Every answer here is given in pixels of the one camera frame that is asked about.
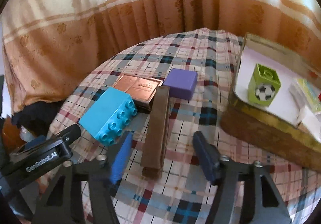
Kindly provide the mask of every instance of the lego stud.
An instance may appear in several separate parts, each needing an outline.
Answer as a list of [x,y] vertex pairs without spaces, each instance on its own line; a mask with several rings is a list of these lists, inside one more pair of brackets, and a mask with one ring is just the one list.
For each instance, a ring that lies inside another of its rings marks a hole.
[[124,116],[125,116],[125,112],[124,112],[124,111],[119,111],[119,112],[117,113],[117,118],[118,118],[118,119],[124,118]]
[[114,130],[116,128],[116,123],[115,122],[110,122],[109,124],[108,124],[108,129],[109,130]]
[[132,111],[132,115],[133,115],[133,116],[136,116],[136,115],[137,115],[137,109],[134,109],[134,110]]
[[104,134],[102,137],[101,137],[102,141],[107,141],[108,139],[108,134]]
[[108,134],[104,134],[101,138],[102,142],[107,143],[107,146],[113,145],[115,143],[113,138],[110,138]]
[[124,124],[125,124],[126,126],[129,125],[129,123],[130,123],[130,119],[126,119],[125,122],[124,122]]
[[273,79],[273,74],[271,72],[269,72],[268,70],[264,70],[263,73],[267,78]]
[[133,107],[134,106],[134,102],[133,101],[128,101],[128,102],[126,102],[126,108],[127,109],[129,109],[129,108],[131,108],[131,107]]

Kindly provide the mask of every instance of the dark cloth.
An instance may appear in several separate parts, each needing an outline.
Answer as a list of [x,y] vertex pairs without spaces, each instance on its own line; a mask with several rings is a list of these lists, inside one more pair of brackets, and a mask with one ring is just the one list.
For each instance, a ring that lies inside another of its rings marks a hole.
[[[2,132],[3,121],[1,120],[0,123],[0,131]],[[9,156],[7,155],[4,145],[2,143],[2,134],[0,133],[0,170],[9,162]]]
[[10,209],[7,201],[4,199],[0,192],[0,223],[1,224],[21,224],[20,220],[17,219],[15,214]]
[[12,124],[17,127],[24,126],[34,132],[37,136],[47,135],[49,126],[56,114],[59,112],[63,101],[46,103],[39,101],[26,106],[22,111],[12,117]]

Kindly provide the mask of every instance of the curtain fold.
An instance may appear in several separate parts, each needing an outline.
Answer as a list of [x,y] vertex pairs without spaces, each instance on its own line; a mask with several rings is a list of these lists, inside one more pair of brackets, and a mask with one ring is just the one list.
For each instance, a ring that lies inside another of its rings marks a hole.
[[12,110],[65,99],[120,51],[207,27],[278,42],[321,71],[316,0],[9,0],[2,12]]

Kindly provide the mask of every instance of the blue gripper pad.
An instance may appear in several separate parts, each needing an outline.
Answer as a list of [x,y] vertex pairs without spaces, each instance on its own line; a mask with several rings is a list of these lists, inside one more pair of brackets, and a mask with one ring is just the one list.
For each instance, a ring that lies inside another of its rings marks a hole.
[[193,135],[193,148],[205,178],[211,183],[215,182],[219,178],[219,151],[206,141],[201,131]]
[[128,93],[108,87],[79,124],[103,145],[110,146],[136,114],[137,109]]
[[125,131],[118,143],[108,148],[108,162],[111,165],[109,180],[112,184],[120,180],[124,174],[131,154],[132,140],[133,133]]

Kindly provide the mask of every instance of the table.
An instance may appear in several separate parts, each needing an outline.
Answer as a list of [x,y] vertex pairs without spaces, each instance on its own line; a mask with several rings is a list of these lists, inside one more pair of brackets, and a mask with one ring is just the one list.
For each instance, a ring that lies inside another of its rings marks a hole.
[[[293,224],[303,223],[310,215],[321,197],[321,178],[317,173],[229,136],[219,127],[242,41],[243,38],[223,30],[209,29],[148,40],[100,65],[66,100],[50,126],[50,135],[77,123],[121,73],[164,79],[172,68],[198,72],[192,100],[171,100],[171,134],[160,180],[151,181],[141,174],[140,160],[149,116],[139,113],[126,128],[134,132],[132,153],[122,181],[111,192],[120,223],[205,222],[216,187],[206,181],[193,153],[192,134],[197,130],[235,161],[259,160],[270,165],[270,173],[286,201]],[[73,143],[73,150],[79,162],[108,152],[85,130]],[[43,176],[42,185],[47,186],[55,172]],[[88,184],[82,186],[85,217],[92,223]],[[241,183],[238,190],[235,223],[242,205]]]

